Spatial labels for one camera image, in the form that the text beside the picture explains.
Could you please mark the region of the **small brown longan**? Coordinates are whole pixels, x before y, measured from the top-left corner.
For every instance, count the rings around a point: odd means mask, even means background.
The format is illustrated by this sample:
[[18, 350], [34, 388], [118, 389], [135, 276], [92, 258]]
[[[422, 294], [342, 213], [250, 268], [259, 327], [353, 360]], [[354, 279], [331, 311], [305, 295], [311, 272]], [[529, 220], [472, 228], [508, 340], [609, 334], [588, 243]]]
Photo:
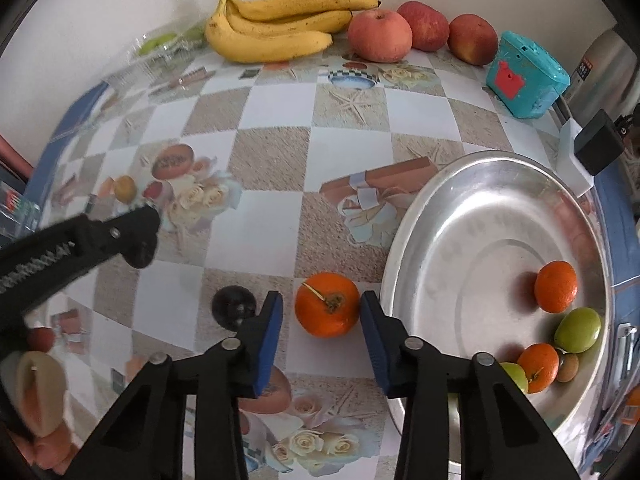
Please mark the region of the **small brown longan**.
[[579, 358], [574, 353], [564, 353], [559, 357], [559, 368], [555, 376], [555, 381], [560, 384], [571, 382], [579, 370]]
[[119, 203], [130, 205], [137, 196], [137, 185], [129, 176], [118, 177], [113, 184], [113, 193]]

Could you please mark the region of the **small green fruit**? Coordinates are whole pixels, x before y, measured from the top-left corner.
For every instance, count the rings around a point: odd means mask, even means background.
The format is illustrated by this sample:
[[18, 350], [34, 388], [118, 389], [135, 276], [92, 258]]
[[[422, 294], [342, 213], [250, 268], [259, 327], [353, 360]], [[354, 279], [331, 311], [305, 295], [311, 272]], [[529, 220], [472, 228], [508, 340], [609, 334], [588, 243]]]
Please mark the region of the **small green fruit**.
[[512, 362], [501, 362], [500, 365], [509, 375], [509, 377], [514, 381], [514, 384], [518, 386], [522, 393], [528, 393], [528, 385], [529, 381], [526, 376], [525, 370], [518, 363]]

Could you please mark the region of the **dark plum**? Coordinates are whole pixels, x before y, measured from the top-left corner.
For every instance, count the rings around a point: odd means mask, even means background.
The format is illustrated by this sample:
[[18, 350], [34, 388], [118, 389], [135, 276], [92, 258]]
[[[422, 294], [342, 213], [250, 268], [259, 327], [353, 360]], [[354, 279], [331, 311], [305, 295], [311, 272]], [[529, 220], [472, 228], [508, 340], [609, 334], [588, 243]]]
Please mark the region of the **dark plum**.
[[214, 320], [225, 330], [236, 332], [257, 311], [255, 296], [239, 285], [224, 286], [216, 291], [210, 306]]

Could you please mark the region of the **large green fruit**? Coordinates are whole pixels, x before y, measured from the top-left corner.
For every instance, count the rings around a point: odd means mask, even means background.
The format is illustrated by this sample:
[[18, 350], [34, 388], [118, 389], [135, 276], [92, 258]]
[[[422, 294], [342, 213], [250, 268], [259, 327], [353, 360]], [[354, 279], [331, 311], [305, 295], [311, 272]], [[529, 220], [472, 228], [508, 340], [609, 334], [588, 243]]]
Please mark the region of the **large green fruit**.
[[591, 308], [577, 308], [562, 319], [554, 334], [554, 343], [566, 353], [581, 354], [598, 340], [602, 322]]

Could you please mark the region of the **orange tangerine front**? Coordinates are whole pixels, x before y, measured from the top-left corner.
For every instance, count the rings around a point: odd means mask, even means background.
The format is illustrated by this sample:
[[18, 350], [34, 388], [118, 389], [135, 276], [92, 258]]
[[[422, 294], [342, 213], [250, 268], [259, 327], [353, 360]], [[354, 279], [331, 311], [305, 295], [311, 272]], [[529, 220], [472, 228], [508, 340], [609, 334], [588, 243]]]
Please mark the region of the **orange tangerine front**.
[[561, 313], [575, 300], [578, 278], [574, 268], [566, 261], [555, 260], [543, 266], [534, 285], [534, 294], [542, 310]]

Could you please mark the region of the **orange tangerine with stem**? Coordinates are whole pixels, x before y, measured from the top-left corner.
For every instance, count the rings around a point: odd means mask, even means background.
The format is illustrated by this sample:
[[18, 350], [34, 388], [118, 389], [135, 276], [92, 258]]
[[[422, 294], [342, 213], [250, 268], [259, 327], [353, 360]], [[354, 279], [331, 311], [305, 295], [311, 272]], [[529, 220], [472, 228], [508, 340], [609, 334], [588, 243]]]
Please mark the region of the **orange tangerine with stem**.
[[350, 332], [360, 317], [360, 292], [349, 278], [321, 272], [299, 286], [294, 312], [311, 336], [335, 338]]

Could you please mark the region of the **clear bag of green fruits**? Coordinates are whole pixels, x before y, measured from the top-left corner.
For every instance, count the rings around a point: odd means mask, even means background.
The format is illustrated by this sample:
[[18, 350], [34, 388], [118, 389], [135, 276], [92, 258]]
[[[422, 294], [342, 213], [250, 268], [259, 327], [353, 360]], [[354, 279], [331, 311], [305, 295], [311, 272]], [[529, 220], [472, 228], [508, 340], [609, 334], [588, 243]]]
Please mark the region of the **clear bag of green fruits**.
[[136, 38], [105, 69], [106, 78], [126, 78], [137, 72], [152, 73], [156, 68], [189, 53], [205, 44], [204, 22], [191, 25], [169, 24]]

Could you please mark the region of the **large steel basin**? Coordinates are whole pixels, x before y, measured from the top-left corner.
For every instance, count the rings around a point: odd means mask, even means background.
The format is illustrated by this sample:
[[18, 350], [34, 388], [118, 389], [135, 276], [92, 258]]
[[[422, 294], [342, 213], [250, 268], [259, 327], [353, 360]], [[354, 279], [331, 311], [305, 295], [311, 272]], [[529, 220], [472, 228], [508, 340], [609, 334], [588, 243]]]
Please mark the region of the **large steel basin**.
[[547, 263], [578, 277], [575, 306], [600, 316], [576, 377], [530, 396], [568, 457], [586, 446], [608, 359], [612, 290], [602, 240], [578, 201], [548, 168], [507, 152], [482, 151], [442, 168], [416, 194], [388, 253], [383, 310], [442, 353], [484, 351], [513, 361], [552, 342], [561, 317], [537, 306], [534, 283]]

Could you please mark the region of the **yellow banana bunch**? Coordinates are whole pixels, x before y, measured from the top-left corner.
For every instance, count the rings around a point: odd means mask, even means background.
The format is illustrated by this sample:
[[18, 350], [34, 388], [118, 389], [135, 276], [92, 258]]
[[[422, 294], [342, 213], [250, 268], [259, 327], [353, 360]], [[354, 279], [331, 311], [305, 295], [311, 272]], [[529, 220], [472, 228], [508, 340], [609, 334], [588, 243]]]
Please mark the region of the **yellow banana bunch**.
[[204, 35], [231, 62], [291, 61], [331, 47], [352, 14], [379, 5], [378, 0], [218, 0]]

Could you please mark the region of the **black charger on white base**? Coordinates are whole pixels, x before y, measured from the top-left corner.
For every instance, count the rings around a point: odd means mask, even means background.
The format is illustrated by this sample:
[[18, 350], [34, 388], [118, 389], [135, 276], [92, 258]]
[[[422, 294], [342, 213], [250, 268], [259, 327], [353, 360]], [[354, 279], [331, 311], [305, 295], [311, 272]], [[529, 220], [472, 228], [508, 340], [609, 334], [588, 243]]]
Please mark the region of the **black charger on white base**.
[[594, 177], [623, 153], [623, 138], [605, 110], [581, 126], [567, 119], [560, 129], [555, 173], [576, 197], [593, 187]]

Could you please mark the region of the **pale pink apple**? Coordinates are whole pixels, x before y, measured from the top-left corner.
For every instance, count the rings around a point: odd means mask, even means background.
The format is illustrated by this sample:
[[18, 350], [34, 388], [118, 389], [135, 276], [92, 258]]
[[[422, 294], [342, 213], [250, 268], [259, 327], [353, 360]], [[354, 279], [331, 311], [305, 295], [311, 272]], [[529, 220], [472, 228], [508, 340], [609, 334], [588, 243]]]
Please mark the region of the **pale pink apple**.
[[412, 47], [409, 23], [399, 13], [385, 9], [357, 14], [348, 26], [347, 38], [356, 55], [377, 63], [398, 62]]

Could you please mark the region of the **red apple middle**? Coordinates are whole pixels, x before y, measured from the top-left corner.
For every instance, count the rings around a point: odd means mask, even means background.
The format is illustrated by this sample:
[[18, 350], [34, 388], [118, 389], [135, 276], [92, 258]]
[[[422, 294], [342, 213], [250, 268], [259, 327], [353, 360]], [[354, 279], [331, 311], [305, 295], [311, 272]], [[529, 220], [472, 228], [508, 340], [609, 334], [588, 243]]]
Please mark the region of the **red apple middle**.
[[420, 1], [407, 1], [397, 12], [411, 27], [413, 49], [435, 52], [447, 43], [449, 22], [444, 14]]

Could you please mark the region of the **red apple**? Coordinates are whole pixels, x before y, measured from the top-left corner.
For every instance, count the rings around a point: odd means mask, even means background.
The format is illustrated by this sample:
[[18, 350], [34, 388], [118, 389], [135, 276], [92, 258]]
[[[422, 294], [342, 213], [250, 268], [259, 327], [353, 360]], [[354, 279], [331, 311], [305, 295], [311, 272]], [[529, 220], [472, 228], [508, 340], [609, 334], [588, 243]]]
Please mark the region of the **red apple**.
[[461, 14], [449, 23], [448, 48], [465, 63], [490, 64], [498, 52], [498, 45], [497, 32], [478, 15]]
[[444, 14], [420, 1], [407, 1], [397, 12], [411, 27], [413, 49], [435, 52], [447, 43], [449, 22]]

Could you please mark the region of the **teal plastic box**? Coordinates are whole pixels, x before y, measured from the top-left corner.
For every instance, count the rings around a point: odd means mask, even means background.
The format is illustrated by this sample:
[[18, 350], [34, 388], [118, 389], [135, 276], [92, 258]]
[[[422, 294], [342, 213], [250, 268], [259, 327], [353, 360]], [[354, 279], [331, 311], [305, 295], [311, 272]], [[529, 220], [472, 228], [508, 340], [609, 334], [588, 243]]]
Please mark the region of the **teal plastic box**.
[[541, 117], [570, 85], [570, 75], [543, 47], [516, 32], [504, 32], [486, 79], [516, 118]]

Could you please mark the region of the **steel thermos jug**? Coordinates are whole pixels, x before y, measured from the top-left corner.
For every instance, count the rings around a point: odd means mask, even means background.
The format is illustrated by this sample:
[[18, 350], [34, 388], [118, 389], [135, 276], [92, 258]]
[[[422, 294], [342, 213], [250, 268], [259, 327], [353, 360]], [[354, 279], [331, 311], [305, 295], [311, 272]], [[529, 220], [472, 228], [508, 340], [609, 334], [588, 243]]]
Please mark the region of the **steel thermos jug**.
[[570, 75], [563, 98], [582, 126], [599, 110], [612, 120], [634, 111], [639, 102], [639, 55], [619, 24], [593, 41]]

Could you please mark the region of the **red apple right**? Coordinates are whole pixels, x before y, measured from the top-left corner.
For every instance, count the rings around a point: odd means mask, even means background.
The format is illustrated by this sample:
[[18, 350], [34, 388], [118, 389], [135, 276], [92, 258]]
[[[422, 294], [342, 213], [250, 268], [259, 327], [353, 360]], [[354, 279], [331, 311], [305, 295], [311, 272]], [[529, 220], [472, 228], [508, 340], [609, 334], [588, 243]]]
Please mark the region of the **red apple right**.
[[449, 23], [448, 48], [465, 63], [490, 64], [498, 52], [498, 45], [497, 32], [478, 15], [461, 14]]

